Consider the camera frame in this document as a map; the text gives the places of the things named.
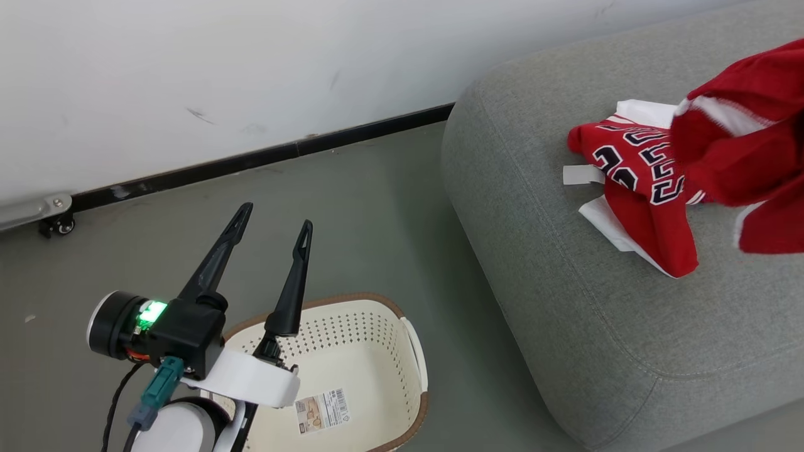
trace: black caster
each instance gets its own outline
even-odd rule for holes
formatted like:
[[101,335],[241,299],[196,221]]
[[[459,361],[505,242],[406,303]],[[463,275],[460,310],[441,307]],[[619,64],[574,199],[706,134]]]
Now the black caster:
[[65,212],[39,222],[39,233],[47,239],[51,238],[54,233],[66,236],[75,228],[76,220],[72,217],[72,212]]

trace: black baseboard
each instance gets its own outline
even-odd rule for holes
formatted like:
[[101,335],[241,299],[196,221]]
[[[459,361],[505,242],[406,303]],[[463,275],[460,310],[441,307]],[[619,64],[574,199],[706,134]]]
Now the black baseboard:
[[85,191],[73,196],[72,211],[81,212],[92,208],[98,208],[100,206],[125,201],[126,199],[137,198],[159,191],[170,190],[171,188],[182,187],[191,183],[231,175],[240,171],[269,165],[270,163],[290,160],[291,158],[301,157],[302,155],[330,150],[336,147],[382,137],[384,135],[395,134],[403,130],[415,129],[423,125],[446,121],[452,108],[453,104],[442,105],[420,112],[372,122],[371,124],[339,130],[331,134],[317,135],[297,142],[272,146],[198,166],[190,166],[169,173],[132,180],[111,187]]

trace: gray fabric upholstery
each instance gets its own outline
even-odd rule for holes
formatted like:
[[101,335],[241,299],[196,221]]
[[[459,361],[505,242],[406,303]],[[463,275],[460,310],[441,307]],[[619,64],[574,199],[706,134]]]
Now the gray fabric upholstery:
[[599,186],[566,136],[617,101],[678,103],[735,60],[804,36],[804,2],[751,2],[542,51],[471,86],[447,124],[447,192],[562,427],[659,450],[804,397],[804,257],[732,247],[736,210],[689,209],[699,268],[672,280],[578,212]]

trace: laundry basket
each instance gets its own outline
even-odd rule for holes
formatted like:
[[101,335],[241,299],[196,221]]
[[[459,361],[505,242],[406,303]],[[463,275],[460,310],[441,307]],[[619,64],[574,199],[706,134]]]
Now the laundry basket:
[[[266,316],[234,327],[226,347],[252,353]],[[285,364],[298,365],[301,388],[294,406],[257,410],[244,450],[384,452],[410,440],[424,422],[425,356],[391,300],[352,294],[306,303],[298,336],[279,344]],[[234,413],[232,400],[211,397]]]

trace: product label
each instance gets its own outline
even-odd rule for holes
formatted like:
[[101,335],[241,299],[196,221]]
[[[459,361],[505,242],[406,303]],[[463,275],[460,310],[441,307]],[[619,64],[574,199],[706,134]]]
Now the product label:
[[296,416],[302,435],[329,429],[351,419],[343,388],[296,401]]

